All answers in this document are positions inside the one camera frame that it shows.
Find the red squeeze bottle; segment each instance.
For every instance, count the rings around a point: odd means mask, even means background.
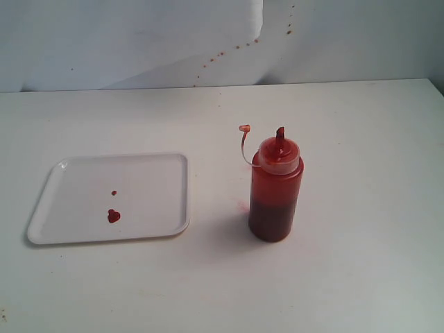
[[[240,126],[244,132],[242,155],[252,166],[250,216],[251,232],[264,241],[281,241],[291,231],[298,200],[304,162],[298,145],[284,137],[284,128],[276,137],[263,141],[250,163],[244,154],[244,142],[250,126]]]

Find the red liquid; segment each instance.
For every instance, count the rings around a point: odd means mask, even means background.
[[[120,213],[115,210],[108,210],[108,222],[116,223],[120,220]]]
[[[258,164],[257,153],[253,164]],[[281,241],[291,231],[298,200],[304,162],[288,175],[273,175],[260,167],[253,167],[251,175],[250,216],[251,232],[264,241]]]

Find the red stain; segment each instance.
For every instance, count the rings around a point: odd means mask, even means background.
[[[245,201],[238,200],[238,201],[237,201],[237,209],[238,209],[241,213],[248,213],[248,212],[250,211],[250,206],[249,206],[248,203],[246,203]]]
[[[108,222],[116,223],[120,220],[120,213],[115,210],[108,210]]]

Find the white backdrop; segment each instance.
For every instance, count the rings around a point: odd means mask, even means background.
[[[66,89],[67,82],[57,83],[53,79],[60,74],[60,67],[48,66],[57,63],[60,50],[48,49],[42,36],[52,34],[57,24],[66,24],[71,19],[67,12],[81,10],[80,16],[84,15],[85,19],[69,22],[73,30],[58,38],[74,47],[86,47],[83,41],[94,32],[94,27],[84,22],[88,22],[90,15],[100,15],[102,7],[79,9],[70,1],[56,0],[3,2],[0,10],[0,90]],[[111,15],[119,18],[121,12]],[[441,85],[443,91],[443,18],[443,0],[264,0],[264,25],[257,42],[245,40],[225,45],[217,52],[193,55],[170,65],[147,69],[100,88],[428,77]],[[108,37],[112,39],[114,34],[110,31]],[[82,61],[76,60],[76,66],[64,70],[72,68],[72,76],[88,84],[71,84],[68,89],[89,89],[91,84],[103,82],[93,71],[81,70]]]

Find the white wall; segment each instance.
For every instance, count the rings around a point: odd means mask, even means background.
[[[44,81],[51,73],[40,73],[39,80],[35,80],[33,75],[38,73],[36,69],[42,59],[27,62],[26,52],[31,49],[42,52],[44,46],[33,40],[33,45],[16,46],[14,54],[7,49],[11,41],[5,31],[13,28],[19,34],[32,35],[36,26],[45,29],[50,26],[48,22],[54,24],[57,19],[68,18],[57,17],[59,1],[41,0],[38,6],[33,0],[8,1],[9,13],[5,14],[5,10],[0,13],[0,65],[8,66],[11,61],[26,66],[14,75],[0,75],[0,89],[42,89],[35,82]],[[42,10],[43,3],[52,8],[51,13]],[[78,33],[84,36],[87,31],[83,27]],[[264,25],[259,42],[246,40],[240,49],[235,46],[220,50],[225,52],[224,56],[195,55],[103,88],[428,77],[444,91],[443,0],[264,0]]]

